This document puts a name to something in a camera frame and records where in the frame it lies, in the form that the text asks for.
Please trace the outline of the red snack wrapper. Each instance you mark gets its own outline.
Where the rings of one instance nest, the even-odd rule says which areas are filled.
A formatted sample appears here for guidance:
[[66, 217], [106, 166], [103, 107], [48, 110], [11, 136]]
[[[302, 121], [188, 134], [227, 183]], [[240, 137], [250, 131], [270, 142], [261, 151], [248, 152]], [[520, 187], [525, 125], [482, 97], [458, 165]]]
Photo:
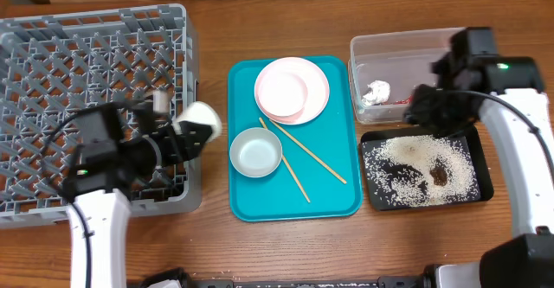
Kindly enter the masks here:
[[412, 96], [409, 96], [407, 99], [398, 100], [394, 103], [394, 105], [408, 105], [412, 101]]

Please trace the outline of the white paper cup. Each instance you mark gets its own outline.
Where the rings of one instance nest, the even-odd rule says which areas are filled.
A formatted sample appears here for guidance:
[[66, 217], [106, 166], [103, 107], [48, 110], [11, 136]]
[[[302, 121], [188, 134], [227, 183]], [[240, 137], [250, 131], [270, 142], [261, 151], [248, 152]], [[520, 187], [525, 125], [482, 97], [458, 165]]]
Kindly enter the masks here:
[[212, 132], [208, 138], [208, 143], [220, 137], [222, 134], [222, 121], [220, 117], [211, 106], [202, 101], [191, 103], [183, 112], [172, 120], [171, 125], [177, 135], [184, 134], [184, 128], [181, 127], [183, 122], [209, 125]]

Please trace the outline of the white tissue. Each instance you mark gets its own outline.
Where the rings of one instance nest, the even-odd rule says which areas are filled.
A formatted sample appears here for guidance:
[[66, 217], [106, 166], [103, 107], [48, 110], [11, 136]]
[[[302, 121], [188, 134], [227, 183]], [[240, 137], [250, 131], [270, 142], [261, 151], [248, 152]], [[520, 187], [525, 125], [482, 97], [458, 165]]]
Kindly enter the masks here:
[[364, 107], [380, 105], [387, 102], [390, 97], [390, 84], [383, 80], [374, 80], [367, 86], [367, 92], [362, 96]]

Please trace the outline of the small pink bowl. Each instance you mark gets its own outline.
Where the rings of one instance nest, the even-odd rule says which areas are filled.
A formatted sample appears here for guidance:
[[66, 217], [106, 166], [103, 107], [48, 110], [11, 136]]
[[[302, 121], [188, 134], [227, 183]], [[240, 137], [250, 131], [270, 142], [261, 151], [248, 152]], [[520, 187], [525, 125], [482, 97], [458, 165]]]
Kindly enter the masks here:
[[259, 107], [276, 117], [291, 117], [301, 112], [307, 94], [306, 83], [292, 72], [262, 71], [254, 84]]

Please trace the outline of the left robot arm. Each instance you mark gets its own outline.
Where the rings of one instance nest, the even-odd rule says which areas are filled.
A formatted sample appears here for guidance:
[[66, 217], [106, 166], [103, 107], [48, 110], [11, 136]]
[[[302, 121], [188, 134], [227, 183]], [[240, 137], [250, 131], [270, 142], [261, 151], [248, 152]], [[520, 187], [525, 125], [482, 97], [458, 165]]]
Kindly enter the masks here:
[[141, 136], [124, 139], [119, 110], [109, 103], [77, 112], [83, 143], [72, 156], [61, 196], [68, 202], [73, 287], [125, 287], [126, 230], [131, 217], [131, 188], [142, 176], [200, 156], [220, 136], [216, 111], [194, 102], [177, 118], [158, 127], [154, 112], [134, 106], [144, 119]]

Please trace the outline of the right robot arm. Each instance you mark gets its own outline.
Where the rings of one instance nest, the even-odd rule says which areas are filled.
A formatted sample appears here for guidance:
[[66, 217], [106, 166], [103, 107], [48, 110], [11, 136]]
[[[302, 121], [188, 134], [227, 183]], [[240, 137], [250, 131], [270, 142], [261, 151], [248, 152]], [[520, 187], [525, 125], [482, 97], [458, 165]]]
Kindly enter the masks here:
[[436, 86], [420, 85], [405, 112], [410, 124], [446, 137], [480, 121], [508, 189], [512, 239], [477, 262], [437, 266], [437, 287], [553, 285], [553, 132], [549, 100], [529, 57], [433, 63]]

